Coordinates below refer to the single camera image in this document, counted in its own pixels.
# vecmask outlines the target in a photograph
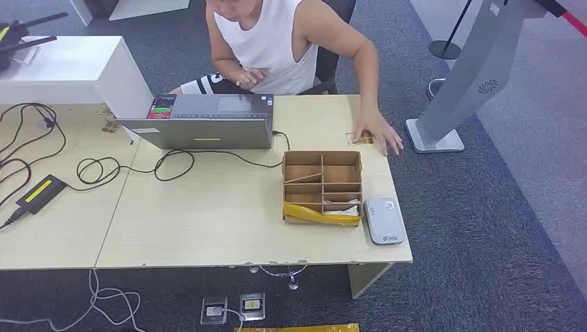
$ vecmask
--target striped shorts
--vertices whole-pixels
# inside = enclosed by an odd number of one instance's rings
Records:
[[[219,73],[206,75],[198,80],[181,85],[185,94],[245,94],[252,93],[222,77]]]

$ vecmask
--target hand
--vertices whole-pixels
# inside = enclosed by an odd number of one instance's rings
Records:
[[[240,73],[236,85],[241,89],[251,90],[257,83],[261,82],[267,76],[264,69],[249,68]]]
[[[361,107],[359,117],[354,124],[353,142],[357,142],[361,138],[363,130],[368,130],[371,133],[374,143],[377,144],[379,151],[384,156],[387,156],[387,143],[391,145],[396,155],[399,155],[399,152],[404,149],[401,138],[376,107],[367,109]]]

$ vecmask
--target power socket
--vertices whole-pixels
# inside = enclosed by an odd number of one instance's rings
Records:
[[[240,314],[245,321],[265,319],[265,293],[240,295]]]
[[[226,323],[226,311],[228,308],[228,297],[208,296],[202,299],[202,310],[200,324],[222,325]]]

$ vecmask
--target cardboard organizer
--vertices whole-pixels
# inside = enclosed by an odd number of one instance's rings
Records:
[[[287,151],[282,166],[283,218],[287,223],[321,223],[293,216],[288,206],[301,206],[319,214],[357,206],[356,220],[337,223],[357,226],[362,215],[361,154],[358,151]]]

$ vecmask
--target yellow tape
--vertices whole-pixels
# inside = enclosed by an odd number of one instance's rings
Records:
[[[2,31],[0,31],[0,42],[2,42],[2,39],[4,38],[4,36],[6,36],[6,33],[8,32],[8,30],[10,30],[10,26],[7,26],[4,29],[2,29]]]
[[[278,329],[244,328],[242,332],[359,332],[357,323],[306,327],[282,327]]]
[[[27,197],[24,201],[30,203],[35,197],[39,196],[45,188],[47,188],[51,184],[51,180],[47,180],[39,189],[35,190],[29,197]]]
[[[321,214],[308,207],[283,202],[283,211],[287,216],[313,221],[316,223],[328,223],[330,225],[358,225],[359,216],[345,216],[339,214]]]

